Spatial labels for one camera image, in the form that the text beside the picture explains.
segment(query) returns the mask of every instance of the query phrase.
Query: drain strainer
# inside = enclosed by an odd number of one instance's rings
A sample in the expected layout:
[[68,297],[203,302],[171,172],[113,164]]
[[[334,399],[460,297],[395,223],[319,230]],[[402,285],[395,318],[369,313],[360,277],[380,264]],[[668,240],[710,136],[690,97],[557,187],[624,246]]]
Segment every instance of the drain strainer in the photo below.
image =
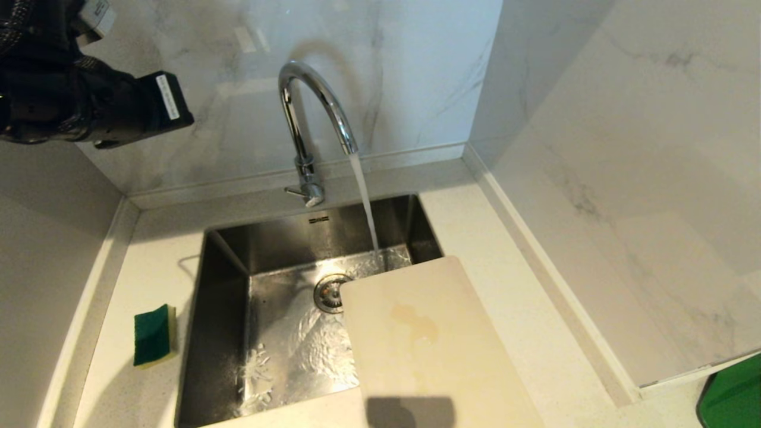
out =
[[314,304],[321,311],[329,314],[343,312],[340,289],[343,283],[351,280],[350,277],[341,273],[325,276],[314,287]]

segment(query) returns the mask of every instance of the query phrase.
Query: faucet handle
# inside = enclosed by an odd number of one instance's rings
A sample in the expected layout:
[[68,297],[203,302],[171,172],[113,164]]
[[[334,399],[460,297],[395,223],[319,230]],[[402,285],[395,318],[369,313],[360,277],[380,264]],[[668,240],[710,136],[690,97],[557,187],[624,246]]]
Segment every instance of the faucet handle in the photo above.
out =
[[285,192],[304,198],[304,204],[307,208],[316,206],[325,200],[323,188],[315,183],[304,183],[299,187],[286,187]]

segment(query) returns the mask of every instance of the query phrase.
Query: white cutting board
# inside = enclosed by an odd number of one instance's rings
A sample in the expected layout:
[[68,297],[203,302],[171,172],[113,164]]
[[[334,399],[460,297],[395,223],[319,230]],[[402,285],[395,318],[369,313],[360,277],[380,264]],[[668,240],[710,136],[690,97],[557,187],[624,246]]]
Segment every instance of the white cutting board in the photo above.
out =
[[369,426],[544,426],[456,257],[346,283],[341,297]]

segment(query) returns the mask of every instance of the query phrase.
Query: marble backsplash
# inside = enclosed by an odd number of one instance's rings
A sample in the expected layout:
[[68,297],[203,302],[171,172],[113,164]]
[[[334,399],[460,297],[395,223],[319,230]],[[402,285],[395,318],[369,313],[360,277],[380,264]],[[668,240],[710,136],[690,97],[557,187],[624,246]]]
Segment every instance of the marble backsplash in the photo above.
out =
[[761,348],[756,0],[506,0],[470,143],[645,385]]
[[[277,92],[289,59],[338,94],[364,155],[468,139],[501,0],[113,0],[106,39],[85,48],[140,76],[177,74],[196,124],[113,151],[81,150],[127,194],[290,168]],[[342,159],[309,94],[319,161]]]

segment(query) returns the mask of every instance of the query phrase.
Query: wall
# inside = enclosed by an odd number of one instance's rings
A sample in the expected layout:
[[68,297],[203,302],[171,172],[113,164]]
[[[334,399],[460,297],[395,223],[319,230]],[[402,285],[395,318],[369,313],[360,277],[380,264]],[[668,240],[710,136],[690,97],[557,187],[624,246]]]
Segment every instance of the wall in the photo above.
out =
[[761,4],[562,3],[505,1],[471,145],[639,385],[758,349]]
[[121,194],[71,143],[0,144],[0,426],[34,426]]
[[[144,193],[292,168],[277,92],[289,59],[338,94],[363,155],[468,139],[500,0],[115,0],[86,53],[136,76],[178,75],[196,124],[115,153],[83,152],[119,189]],[[322,107],[305,102],[318,161],[345,159]]]

